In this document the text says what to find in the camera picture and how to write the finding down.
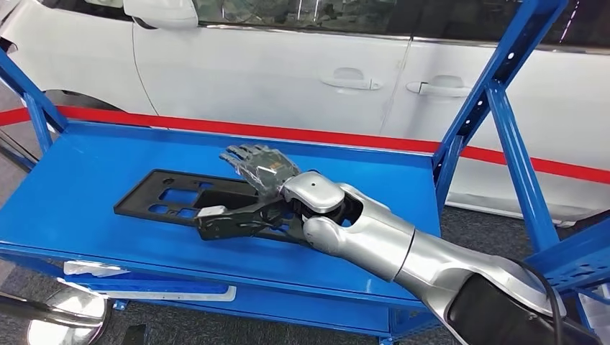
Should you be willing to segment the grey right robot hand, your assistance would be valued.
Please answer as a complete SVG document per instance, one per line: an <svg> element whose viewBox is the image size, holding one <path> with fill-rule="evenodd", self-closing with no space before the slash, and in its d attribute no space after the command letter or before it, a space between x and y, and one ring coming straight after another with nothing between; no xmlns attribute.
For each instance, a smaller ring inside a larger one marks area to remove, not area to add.
<svg viewBox="0 0 610 345"><path fill-rule="evenodd" d="M231 165L263 200L276 198L283 184L301 173L281 151L262 144L231 145L219 158Z"/></svg>

